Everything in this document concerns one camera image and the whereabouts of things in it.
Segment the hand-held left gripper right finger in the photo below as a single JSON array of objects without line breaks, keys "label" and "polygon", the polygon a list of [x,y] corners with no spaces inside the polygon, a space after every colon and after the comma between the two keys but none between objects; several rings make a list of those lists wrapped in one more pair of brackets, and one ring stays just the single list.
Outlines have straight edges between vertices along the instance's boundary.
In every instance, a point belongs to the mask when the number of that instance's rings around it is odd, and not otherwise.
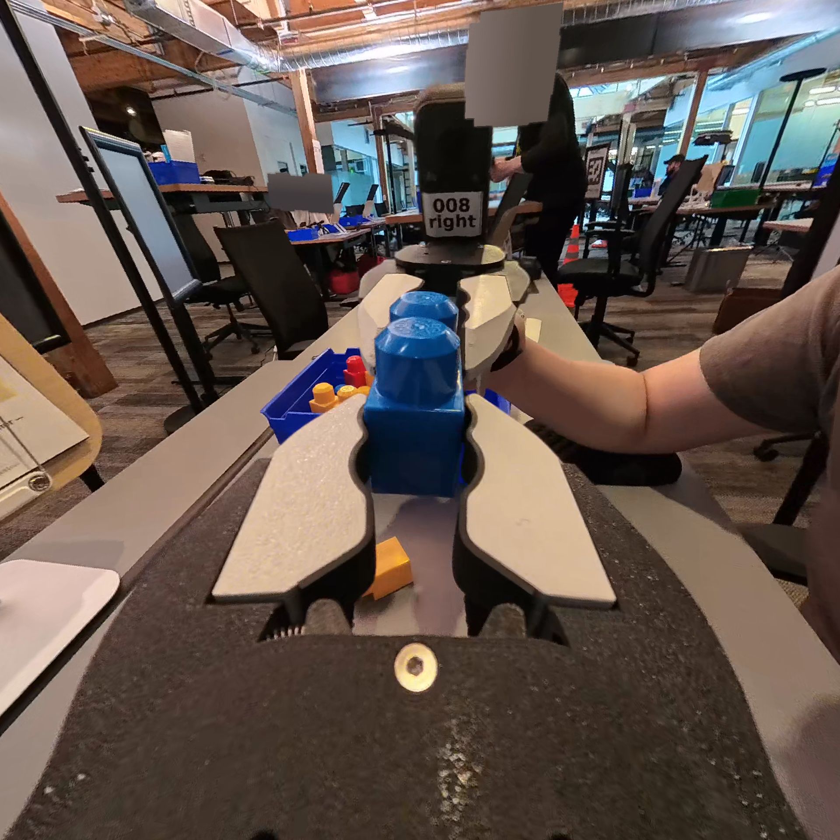
[{"label": "hand-held left gripper right finger", "polygon": [[552,607],[610,611],[617,598],[558,456],[478,394],[465,398],[464,488],[455,582],[469,632],[501,604],[529,632],[552,632]]}]

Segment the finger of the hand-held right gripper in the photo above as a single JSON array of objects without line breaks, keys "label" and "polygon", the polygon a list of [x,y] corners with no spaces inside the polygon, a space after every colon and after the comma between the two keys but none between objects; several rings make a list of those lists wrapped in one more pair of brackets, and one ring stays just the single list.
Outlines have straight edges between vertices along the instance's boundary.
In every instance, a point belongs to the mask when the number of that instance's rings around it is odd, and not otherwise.
[{"label": "finger of the hand-held right gripper", "polygon": [[424,279],[407,274],[383,276],[358,306],[360,355],[365,367],[375,373],[375,342],[391,322],[391,307],[402,295],[423,287]]},{"label": "finger of the hand-held right gripper", "polygon": [[520,356],[520,311],[504,276],[481,275],[458,283],[458,312],[463,385],[482,389]]}]

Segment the cluster of assembled block steps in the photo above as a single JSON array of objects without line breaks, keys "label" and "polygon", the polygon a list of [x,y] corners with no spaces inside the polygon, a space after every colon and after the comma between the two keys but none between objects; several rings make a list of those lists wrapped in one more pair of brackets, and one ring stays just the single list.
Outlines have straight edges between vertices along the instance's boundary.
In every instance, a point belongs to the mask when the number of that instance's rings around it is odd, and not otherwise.
[{"label": "cluster of assembled block steps", "polygon": [[320,381],[311,391],[309,408],[311,413],[323,414],[354,396],[367,397],[371,392],[374,377],[364,366],[360,355],[353,354],[345,362],[341,381],[332,385]]}]

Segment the blue plastic bin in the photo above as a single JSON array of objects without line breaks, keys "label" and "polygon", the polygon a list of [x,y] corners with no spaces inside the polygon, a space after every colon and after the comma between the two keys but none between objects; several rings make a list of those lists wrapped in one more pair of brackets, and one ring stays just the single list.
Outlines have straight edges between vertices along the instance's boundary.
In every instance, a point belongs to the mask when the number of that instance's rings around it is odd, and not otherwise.
[{"label": "blue plastic bin", "polygon": [[[371,446],[390,457],[421,460],[456,459],[466,427],[466,395],[459,347],[447,343],[431,350],[418,341],[398,339],[375,352],[376,368],[364,408]],[[349,354],[327,350],[299,373],[263,409],[277,441],[285,442],[307,423],[320,417],[309,401],[318,382],[341,382]]]}]

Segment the blue two-stud toy block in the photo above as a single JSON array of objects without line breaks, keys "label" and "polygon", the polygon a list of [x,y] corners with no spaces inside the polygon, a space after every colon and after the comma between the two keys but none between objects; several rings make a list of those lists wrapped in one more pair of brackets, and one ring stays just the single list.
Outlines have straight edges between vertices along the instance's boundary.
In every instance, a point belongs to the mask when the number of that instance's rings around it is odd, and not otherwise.
[{"label": "blue two-stud toy block", "polygon": [[452,497],[466,422],[457,307],[435,291],[411,290],[388,316],[374,340],[374,379],[364,405],[371,487]]}]

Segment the person's right forearm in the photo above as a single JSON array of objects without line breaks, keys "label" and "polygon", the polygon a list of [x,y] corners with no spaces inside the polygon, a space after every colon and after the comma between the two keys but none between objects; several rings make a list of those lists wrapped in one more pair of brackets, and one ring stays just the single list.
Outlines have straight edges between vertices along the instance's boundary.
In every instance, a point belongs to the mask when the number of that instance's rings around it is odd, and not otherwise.
[{"label": "person's right forearm", "polygon": [[621,454],[665,454],[730,434],[699,354],[637,372],[566,360],[530,341],[520,314],[490,383],[532,418],[577,444]]}]

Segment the yellow toy block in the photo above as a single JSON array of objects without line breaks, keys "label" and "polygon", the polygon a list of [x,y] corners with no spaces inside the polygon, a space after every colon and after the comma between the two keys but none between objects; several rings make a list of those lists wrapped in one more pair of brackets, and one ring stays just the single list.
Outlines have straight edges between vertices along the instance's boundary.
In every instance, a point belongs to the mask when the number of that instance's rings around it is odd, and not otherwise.
[{"label": "yellow toy block", "polygon": [[363,597],[379,601],[413,584],[411,561],[397,537],[379,542],[375,547],[375,574]]}]

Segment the black office chair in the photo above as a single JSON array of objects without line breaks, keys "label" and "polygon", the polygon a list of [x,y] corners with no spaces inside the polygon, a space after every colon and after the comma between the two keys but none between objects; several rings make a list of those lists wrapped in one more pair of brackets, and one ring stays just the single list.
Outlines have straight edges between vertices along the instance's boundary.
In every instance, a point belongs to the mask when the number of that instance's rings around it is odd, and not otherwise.
[{"label": "black office chair", "polygon": [[627,352],[626,365],[634,368],[639,350],[633,344],[635,331],[619,329],[605,321],[609,300],[619,297],[648,298],[655,290],[659,268],[664,259],[669,230],[676,220],[677,209],[693,185],[697,184],[707,160],[683,161],[665,195],[651,213],[637,243],[637,263],[623,255],[623,240],[631,234],[624,228],[601,234],[607,241],[605,259],[577,259],[559,268],[558,281],[571,284],[575,291],[575,312],[588,300],[595,301],[590,321],[581,325],[594,348],[601,338],[613,341]]},{"label": "black office chair", "polygon": [[328,331],[329,316],[319,285],[281,221],[216,227],[214,232],[266,320],[280,360],[293,360]]},{"label": "black office chair", "polygon": [[270,330],[265,324],[254,324],[237,320],[234,310],[243,312],[242,298],[249,297],[246,284],[236,275],[223,277],[219,263],[210,244],[198,230],[193,216],[176,214],[173,216],[175,226],[189,253],[201,287],[189,298],[189,303],[201,303],[215,309],[224,308],[228,315],[228,324],[210,332],[203,339],[203,349],[207,358],[212,357],[211,351],[226,338],[234,336],[237,340],[244,340],[250,344],[252,354],[259,352],[256,335],[269,335]]}]

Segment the black framed marker sign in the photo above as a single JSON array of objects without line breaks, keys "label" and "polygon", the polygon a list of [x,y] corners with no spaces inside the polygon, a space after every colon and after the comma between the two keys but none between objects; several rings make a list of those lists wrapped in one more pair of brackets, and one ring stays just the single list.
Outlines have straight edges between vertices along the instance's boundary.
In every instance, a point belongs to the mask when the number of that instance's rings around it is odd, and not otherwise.
[{"label": "black framed marker sign", "polygon": [[784,280],[781,298],[787,298],[816,277],[838,267],[839,262],[839,163],[836,163],[820,206]]},{"label": "black framed marker sign", "polygon": [[586,189],[584,199],[586,201],[598,201],[601,199],[610,149],[610,143],[600,143],[587,148],[585,151]]}]

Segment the wooden standing desk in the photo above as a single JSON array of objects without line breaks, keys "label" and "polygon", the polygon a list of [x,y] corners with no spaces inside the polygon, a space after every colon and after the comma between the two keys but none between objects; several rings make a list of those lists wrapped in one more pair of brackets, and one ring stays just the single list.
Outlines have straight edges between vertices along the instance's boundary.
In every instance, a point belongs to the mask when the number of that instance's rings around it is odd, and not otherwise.
[{"label": "wooden standing desk", "polygon": [[225,214],[269,210],[268,192],[254,185],[159,185],[163,200],[174,214]]}]

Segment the grey metal box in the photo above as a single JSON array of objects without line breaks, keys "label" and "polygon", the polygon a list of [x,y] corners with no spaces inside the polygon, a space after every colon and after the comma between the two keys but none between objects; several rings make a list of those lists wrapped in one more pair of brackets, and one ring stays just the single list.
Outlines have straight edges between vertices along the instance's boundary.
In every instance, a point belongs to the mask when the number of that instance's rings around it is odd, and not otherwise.
[{"label": "grey metal box", "polygon": [[752,252],[753,247],[745,245],[697,249],[689,263],[684,288],[694,294],[734,288]]}]

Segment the black framed standing whiteboard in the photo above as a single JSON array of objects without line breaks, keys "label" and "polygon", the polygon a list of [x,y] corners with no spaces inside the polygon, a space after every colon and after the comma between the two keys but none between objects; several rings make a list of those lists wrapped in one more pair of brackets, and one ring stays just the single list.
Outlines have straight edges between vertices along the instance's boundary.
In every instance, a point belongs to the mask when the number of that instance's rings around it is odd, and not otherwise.
[{"label": "black framed standing whiteboard", "polygon": [[187,310],[186,300],[200,287],[192,260],[141,147],[97,129],[79,127],[112,199],[159,284],[175,328],[197,377],[177,376],[192,415],[218,399],[215,375]]}]

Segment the white board stand base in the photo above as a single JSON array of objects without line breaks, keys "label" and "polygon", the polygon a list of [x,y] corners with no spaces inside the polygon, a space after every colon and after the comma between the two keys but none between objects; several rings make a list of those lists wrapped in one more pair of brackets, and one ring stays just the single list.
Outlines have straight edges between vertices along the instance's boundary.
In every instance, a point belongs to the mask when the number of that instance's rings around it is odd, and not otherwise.
[{"label": "white board stand base", "polygon": [[110,603],[113,570],[34,560],[1,565],[1,713]]}]

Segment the wooden instruction board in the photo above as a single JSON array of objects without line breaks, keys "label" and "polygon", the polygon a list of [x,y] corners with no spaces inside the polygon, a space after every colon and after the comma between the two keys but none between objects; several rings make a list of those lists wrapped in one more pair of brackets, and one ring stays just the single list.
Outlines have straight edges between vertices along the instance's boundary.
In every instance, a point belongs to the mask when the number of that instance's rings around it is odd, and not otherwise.
[{"label": "wooden instruction board", "polygon": [[101,488],[101,446],[98,415],[1,317],[1,520],[74,479]]}]

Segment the black floor lamp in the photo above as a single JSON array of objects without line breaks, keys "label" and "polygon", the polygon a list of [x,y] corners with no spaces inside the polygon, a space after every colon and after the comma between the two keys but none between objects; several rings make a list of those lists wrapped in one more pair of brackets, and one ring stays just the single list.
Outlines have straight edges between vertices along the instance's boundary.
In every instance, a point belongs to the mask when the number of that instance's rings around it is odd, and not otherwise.
[{"label": "black floor lamp", "polygon": [[765,163],[765,166],[763,168],[761,177],[759,179],[759,189],[761,191],[764,190],[765,184],[766,184],[766,182],[769,178],[772,164],[773,164],[774,159],[775,159],[775,157],[778,153],[778,150],[781,146],[782,138],[784,136],[784,131],[787,127],[788,122],[790,121],[791,114],[793,112],[796,100],[799,97],[800,90],[802,89],[803,82],[807,81],[807,80],[810,80],[810,79],[813,79],[814,77],[819,77],[819,76],[825,74],[825,72],[826,72],[825,67],[815,67],[815,68],[809,68],[809,69],[798,70],[798,71],[794,71],[794,72],[791,72],[791,73],[787,73],[786,75],[784,75],[780,78],[780,82],[782,82],[782,83],[793,83],[794,88],[793,88],[793,92],[791,94],[791,97],[788,101],[788,104],[787,104],[786,110],[784,112],[784,116],[782,118],[782,121],[780,123],[779,130],[778,130],[778,132],[776,134],[776,137],[775,137],[775,140],[773,142],[773,146],[771,148],[768,160]]}]

